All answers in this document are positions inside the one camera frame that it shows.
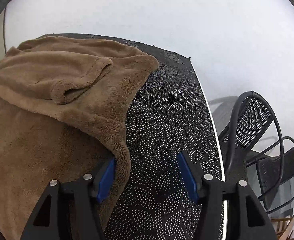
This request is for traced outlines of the brown fleece garment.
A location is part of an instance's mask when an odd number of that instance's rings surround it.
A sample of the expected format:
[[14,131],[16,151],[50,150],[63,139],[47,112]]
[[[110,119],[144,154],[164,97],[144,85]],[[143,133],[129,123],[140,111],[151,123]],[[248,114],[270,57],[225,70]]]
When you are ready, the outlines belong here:
[[125,120],[157,59],[104,39],[49,36],[0,60],[0,231],[20,239],[48,183],[78,179],[114,157],[116,176],[98,206],[106,226],[131,170]]

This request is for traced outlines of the wooden chair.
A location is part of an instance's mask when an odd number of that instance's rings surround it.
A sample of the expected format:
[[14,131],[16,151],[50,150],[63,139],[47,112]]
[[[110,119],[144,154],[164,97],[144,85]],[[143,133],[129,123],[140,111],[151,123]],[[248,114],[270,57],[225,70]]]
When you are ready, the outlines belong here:
[[294,215],[270,220],[278,240],[294,240]]

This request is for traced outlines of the black mesh chair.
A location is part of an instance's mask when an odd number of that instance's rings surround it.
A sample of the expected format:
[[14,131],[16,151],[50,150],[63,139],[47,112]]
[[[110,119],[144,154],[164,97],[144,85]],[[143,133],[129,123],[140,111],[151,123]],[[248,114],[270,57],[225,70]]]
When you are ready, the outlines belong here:
[[245,172],[246,156],[272,123],[276,127],[280,145],[280,170],[276,181],[258,197],[260,201],[279,188],[284,170],[283,137],[273,109],[260,94],[254,91],[244,92],[237,98],[230,120],[218,136],[225,178],[234,180],[237,175]]

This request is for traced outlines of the black floral table cloth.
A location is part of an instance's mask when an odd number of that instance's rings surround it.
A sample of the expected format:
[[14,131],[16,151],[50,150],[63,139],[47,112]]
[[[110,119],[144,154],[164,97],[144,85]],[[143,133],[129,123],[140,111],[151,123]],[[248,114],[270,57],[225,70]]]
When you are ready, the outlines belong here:
[[210,110],[189,58],[118,38],[154,56],[159,68],[133,99],[126,117],[130,178],[104,231],[106,239],[192,239],[201,208],[188,196],[177,155],[218,179],[220,152]]

